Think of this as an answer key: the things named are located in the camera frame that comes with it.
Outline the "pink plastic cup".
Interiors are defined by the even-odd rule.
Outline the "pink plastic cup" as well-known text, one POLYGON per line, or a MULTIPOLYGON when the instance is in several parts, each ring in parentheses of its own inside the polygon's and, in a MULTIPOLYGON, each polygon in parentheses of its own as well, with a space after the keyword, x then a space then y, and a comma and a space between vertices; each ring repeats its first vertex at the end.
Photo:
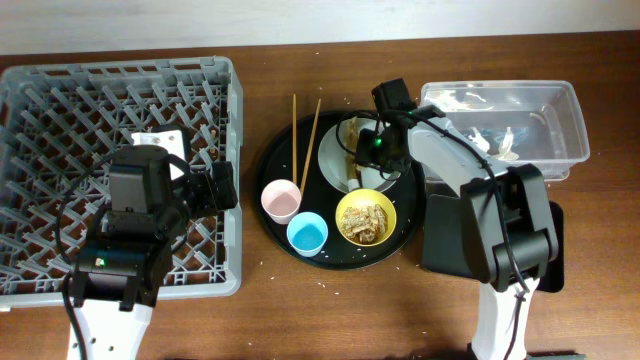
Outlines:
POLYGON ((302 195, 292 181, 278 179, 268 183, 260 196, 262 208, 277 224, 288 224, 298 213, 302 195))

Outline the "yellow bowl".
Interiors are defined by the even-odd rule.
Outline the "yellow bowl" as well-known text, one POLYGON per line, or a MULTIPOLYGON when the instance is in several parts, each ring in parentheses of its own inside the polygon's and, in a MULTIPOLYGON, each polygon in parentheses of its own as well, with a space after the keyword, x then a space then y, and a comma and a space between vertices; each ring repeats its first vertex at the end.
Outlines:
POLYGON ((335 222, 347 241, 373 247, 391 238, 397 224, 397 213, 394 203, 383 193, 357 189, 339 201, 335 222))

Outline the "blue plastic cup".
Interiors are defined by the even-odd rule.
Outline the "blue plastic cup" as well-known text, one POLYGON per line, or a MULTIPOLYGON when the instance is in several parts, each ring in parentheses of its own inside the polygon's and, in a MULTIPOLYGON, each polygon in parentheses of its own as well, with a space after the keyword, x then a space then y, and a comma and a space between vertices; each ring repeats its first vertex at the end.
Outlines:
POLYGON ((320 253, 328 239, 328 225, 318 214, 302 212, 287 225, 286 237, 296 253, 313 257, 320 253))

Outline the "brown coffee sachet wrapper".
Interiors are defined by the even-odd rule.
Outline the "brown coffee sachet wrapper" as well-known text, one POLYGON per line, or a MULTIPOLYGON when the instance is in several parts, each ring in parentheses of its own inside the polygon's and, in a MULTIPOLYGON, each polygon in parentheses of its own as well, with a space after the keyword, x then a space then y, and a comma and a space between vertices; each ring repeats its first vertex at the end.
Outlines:
POLYGON ((346 157, 347 186, 349 191, 356 190, 361 187, 359 170, 355 161, 356 147, 358 141, 357 118, 353 117, 346 121, 345 139, 346 147, 349 153, 346 157))

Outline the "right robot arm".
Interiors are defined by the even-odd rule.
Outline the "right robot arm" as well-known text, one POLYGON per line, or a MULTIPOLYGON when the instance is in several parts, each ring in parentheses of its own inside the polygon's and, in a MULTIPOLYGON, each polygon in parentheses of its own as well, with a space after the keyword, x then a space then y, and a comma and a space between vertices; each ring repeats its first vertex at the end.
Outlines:
POLYGON ((382 172, 417 161, 456 194, 464 260, 480 283, 470 350, 478 359, 524 359, 533 293, 560 251, 544 177, 481 150, 437 107, 379 109, 360 137, 358 163, 382 172))

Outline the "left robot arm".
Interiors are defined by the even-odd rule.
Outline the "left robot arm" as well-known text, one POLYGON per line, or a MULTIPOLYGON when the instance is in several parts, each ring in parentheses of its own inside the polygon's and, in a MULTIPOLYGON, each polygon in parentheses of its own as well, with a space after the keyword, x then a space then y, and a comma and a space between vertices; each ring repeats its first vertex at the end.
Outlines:
POLYGON ((233 166, 203 170, 156 145, 124 147, 109 167, 109 202, 64 260, 62 299, 70 321, 70 359, 133 359, 171 271, 173 242, 186 241, 192 220, 237 206, 233 166))

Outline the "clear plastic waste bin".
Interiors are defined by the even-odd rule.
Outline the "clear plastic waste bin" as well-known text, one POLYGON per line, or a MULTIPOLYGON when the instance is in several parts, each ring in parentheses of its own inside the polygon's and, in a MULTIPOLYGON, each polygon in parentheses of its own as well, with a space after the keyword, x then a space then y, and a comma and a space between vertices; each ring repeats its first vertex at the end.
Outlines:
POLYGON ((512 150, 520 158, 509 163, 532 163, 547 182, 565 180, 572 166, 590 156, 582 110, 566 81, 429 82, 421 89, 420 104, 438 107, 466 138, 476 127, 500 142, 510 127, 512 150))

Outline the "grey plastic dishwasher rack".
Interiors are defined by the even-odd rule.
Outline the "grey plastic dishwasher rack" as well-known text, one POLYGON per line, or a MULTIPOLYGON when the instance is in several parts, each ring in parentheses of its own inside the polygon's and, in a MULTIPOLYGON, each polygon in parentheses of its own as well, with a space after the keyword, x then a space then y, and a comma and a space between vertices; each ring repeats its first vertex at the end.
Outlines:
POLYGON ((108 201, 103 157, 177 125, 193 169, 238 165, 244 90, 222 56, 30 65, 1 76, 1 307, 58 306, 70 258, 108 201))

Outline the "grey round plate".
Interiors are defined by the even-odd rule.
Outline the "grey round plate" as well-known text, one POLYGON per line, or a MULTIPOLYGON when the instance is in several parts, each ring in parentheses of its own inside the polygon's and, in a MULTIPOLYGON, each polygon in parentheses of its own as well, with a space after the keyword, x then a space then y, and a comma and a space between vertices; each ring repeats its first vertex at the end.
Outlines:
POLYGON ((347 171, 347 153, 336 139, 336 126, 329 128, 318 148, 318 164, 325 180, 336 190, 348 193, 359 188, 384 192, 389 189, 399 172, 380 173, 368 167, 356 167, 356 180, 350 179, 347 171))

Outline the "round black tray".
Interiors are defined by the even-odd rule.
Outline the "round black tray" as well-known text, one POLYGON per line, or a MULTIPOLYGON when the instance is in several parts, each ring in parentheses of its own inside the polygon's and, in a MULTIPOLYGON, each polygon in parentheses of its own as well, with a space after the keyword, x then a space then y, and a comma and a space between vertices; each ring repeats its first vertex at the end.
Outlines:
POLYGON ((299 171, 304 170, 312 126, 317 128, 305 191, 292 224, 276 223, 262 206, 262 193, 269 183, 292 178, 290 127, 276 135, 261 155, 253 190, 262 226, 271 240, 300 261, 331 270, 364 268, 390 257, 411 240, 422 224, 426 207, 424 172, 422 165, 415 163, 398 180, 380 189, 396 210, 396 224, 388 227, 391 234, 384 242, 364 246, 340 234, 335 211, 345 193, 321 173, 320 162, 328 157, 319 150, 321 144, 335 139, 335 125, 342 115, 341 111, 330 111, 321 113, 318 119, 310 115, 297 121, 299 171))

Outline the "right wooden chopstick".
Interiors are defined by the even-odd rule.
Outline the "right wooden chopstick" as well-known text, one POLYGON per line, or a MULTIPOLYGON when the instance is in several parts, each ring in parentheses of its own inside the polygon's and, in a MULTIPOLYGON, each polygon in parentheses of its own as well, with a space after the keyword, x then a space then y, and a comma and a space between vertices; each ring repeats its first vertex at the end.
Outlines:
POLYGON ((307 178, 308 178, 308 171, 309 171, 309 166, 310 166, 310 162, 311 162, 311 156, 312 156, 312 152, 313 152, 314 142, 315 142, 316 129, 317 129, 317 124, 318 124, 318 119, 319 119, 321 103, 322 103, 322 99, 319 98, 318 101, 317 101, 316 110, 315 110, 315 114, 314 114, 314 119, 313 119, 313 123, 312 123, 309 143, 308 143, 307 152, 306 152, 306 156, 305 156, 304 167, 303 167, 303 174, 302 174, 302 179, 301 179, 301 184, 300 184, 300 192, 301 192, 302 198, 304 198, 304 192, 305 192, 305 188, 306 188, 306 182, 307 182, 307 178))

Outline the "food scraps pile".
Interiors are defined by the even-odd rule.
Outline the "food scraps pile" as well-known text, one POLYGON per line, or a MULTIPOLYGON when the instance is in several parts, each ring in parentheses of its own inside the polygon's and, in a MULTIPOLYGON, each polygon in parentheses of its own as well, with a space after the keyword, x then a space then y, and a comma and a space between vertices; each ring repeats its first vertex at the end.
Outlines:
POLYGON ((378 205, 348 207, 340 217, 339 229, 353 242, 370 245, 379 242, 388 228, 388 218, 378 205))

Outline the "black rectangular tray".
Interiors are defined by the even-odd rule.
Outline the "black rectangular tray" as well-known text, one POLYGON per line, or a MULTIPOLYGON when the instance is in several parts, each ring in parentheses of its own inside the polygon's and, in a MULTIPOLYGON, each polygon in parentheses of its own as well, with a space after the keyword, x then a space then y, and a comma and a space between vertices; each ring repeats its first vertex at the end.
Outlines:
MULTIPOLYGON (((548 207, 554 225, 556 246, 554 255, 541 276, 538 290, 558 293, 565 285, 564 270, 564 212, 553 201, 548 207)), ((426 212, 421 267, 426 271, 476 280, 465 259, 459 197, 445 183, 426 185, 426 212)))

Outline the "crumpled white tissue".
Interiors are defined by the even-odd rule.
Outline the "crumpled white tissue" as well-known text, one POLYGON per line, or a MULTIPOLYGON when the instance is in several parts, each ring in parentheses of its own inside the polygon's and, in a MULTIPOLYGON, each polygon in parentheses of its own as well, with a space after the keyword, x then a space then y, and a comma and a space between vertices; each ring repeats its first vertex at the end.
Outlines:
POLYGON ((520 155, 512 150, 515 135, 510 127, 507 128, 500 142, 485 138, 476 127, 472 127, 471 130, 472 134, 467 135, 467 138, 492 158, 506 162, 516 161, 520 158, 520 155))

